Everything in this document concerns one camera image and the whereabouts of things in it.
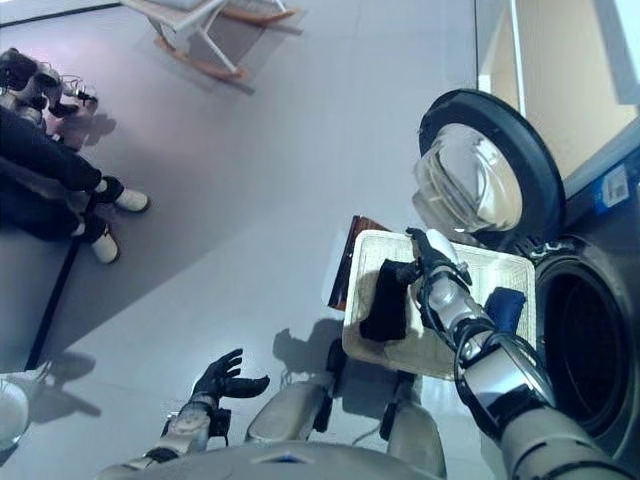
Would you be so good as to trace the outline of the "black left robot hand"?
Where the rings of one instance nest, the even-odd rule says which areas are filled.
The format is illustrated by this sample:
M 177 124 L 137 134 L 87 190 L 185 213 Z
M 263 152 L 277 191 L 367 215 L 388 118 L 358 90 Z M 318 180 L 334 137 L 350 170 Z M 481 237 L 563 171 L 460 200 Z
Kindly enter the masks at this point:
M 270 378 L 241 377 L 243 349 L 238 348 L 213 361 L 195 382 L 191 397 L 248 399 L 261 395 L 270 385 Z

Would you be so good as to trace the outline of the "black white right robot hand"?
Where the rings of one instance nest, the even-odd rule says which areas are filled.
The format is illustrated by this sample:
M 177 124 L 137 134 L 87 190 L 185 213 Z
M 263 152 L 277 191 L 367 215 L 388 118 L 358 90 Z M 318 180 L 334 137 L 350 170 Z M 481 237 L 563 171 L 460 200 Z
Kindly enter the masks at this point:
M 426 231 L 408 227 L 406 235 L 417 249 L 415 260 L 402 263 L 396 273 L 396 279 L 404 285 L 410 285 L 419 278 L 425 278 L 427 284 L 430 278 L 439 273 L 446 273 L 453 278 L 464 290 L 469 291 L 472 286 L 468 266 L 461 261 L 450 240 L 436 229 Z

